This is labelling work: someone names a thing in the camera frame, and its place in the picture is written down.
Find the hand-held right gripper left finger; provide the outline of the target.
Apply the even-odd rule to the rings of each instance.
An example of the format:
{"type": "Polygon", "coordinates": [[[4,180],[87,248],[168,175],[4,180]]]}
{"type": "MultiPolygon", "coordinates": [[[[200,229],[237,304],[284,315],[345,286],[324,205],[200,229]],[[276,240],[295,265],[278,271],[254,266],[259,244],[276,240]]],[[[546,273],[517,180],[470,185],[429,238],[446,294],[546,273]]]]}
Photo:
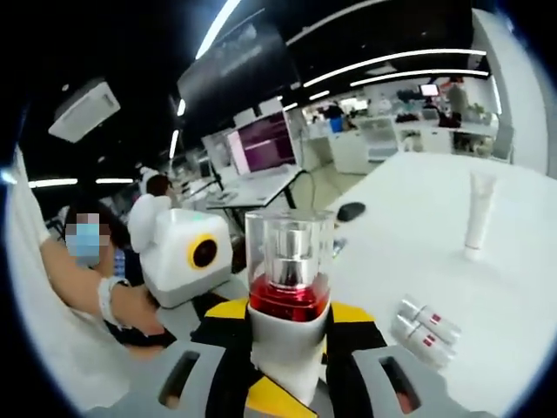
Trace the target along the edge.
{"type": "Polygon", "coordinates": [[[190,302],[161,308],[158,317],[176,337],[168,348],[134,367],[131,389],[88,417],[242,417],[253,376],[247,299],[209,309],[196,326],[190,302]]]}

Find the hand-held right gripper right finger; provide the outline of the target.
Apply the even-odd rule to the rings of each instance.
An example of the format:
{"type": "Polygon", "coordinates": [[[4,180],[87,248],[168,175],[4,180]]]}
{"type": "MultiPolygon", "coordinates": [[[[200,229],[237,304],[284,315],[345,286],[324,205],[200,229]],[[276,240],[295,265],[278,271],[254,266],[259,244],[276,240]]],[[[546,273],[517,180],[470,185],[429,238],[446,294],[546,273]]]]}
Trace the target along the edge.
{"type": "Polygon", "coordinates": [[[365,310],[333,302],[326,320],[326,384],[334,417],[490,417],[452,399],[445,379],[388,346],[365,310]]]}

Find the person's left hand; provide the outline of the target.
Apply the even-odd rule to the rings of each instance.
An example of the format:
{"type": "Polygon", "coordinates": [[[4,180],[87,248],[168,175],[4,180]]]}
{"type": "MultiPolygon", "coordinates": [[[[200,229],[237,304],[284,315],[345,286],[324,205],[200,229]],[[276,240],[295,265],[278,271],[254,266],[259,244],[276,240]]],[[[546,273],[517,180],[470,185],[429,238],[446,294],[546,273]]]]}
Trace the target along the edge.
{"type": "Polygon", "coordinates": [[[143,334],[164,333],[164,327],[157,317],[157,308],[151,302],[145,285],[115,285],[111,291],[111,312],[121,325],[136,328],[143,334]]]}

